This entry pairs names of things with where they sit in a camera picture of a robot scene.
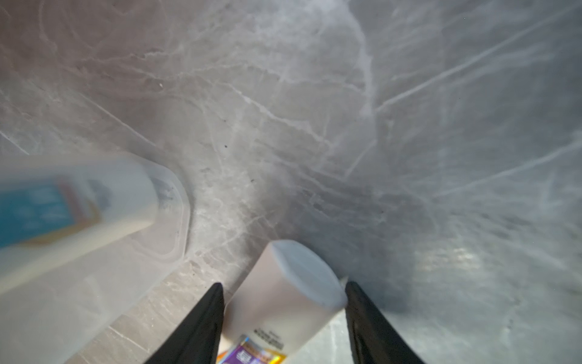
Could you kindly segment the white lotion bottle horizontal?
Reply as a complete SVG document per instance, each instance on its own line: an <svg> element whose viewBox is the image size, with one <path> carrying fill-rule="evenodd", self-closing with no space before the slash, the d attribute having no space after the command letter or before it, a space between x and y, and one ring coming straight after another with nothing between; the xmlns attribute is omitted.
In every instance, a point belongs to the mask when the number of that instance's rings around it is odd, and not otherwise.
<svg viewBox="0 0 582 364"><path fill-rule="evenodd" d="M271 241L225 307L217 361L282 363L347 301L316 253L296 241Z"/></svg>

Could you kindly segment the clear cup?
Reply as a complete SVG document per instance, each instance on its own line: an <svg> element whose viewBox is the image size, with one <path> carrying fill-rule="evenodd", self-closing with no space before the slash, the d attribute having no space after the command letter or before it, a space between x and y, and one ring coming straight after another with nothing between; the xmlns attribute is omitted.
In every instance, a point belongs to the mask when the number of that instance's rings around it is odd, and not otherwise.
<svg viewBox="0 0 582 364"><path fill-rule="evenodd" d="M1 292L1 361L63 363L105 330L184 258L191 206L174 172L130 153L159 198L156 221Z"/></svg>

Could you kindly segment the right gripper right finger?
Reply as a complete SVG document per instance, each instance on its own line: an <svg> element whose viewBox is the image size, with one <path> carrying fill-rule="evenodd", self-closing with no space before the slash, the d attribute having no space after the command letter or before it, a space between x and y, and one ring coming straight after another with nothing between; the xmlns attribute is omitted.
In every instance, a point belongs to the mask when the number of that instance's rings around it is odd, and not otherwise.
<svg viewBox="0 0 582 364"><path fill-rule="evenodd" d="M348 281L345 292L354 364L424 364L356 282Z"/></svg>

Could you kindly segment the white bottle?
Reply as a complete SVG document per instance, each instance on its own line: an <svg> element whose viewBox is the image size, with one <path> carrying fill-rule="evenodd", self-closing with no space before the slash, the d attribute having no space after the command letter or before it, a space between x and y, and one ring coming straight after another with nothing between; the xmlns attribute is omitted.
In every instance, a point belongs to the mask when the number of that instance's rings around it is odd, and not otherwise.
<svg viewBox="0 0 582 364"><path fill-rule="evenodd" d="M1 160L1 292L149 227L158 210L128 155Z"/></svg>

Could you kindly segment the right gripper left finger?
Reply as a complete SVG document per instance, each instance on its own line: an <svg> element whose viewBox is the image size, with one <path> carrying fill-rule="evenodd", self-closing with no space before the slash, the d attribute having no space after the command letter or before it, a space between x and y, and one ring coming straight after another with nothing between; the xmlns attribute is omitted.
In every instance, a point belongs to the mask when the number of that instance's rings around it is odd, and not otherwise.
<svg viewBox="0 0 582 364"><path fill-rule="evenodd" d="M224 322L224 289L213 284L146 364L214 364Z"/></svg>

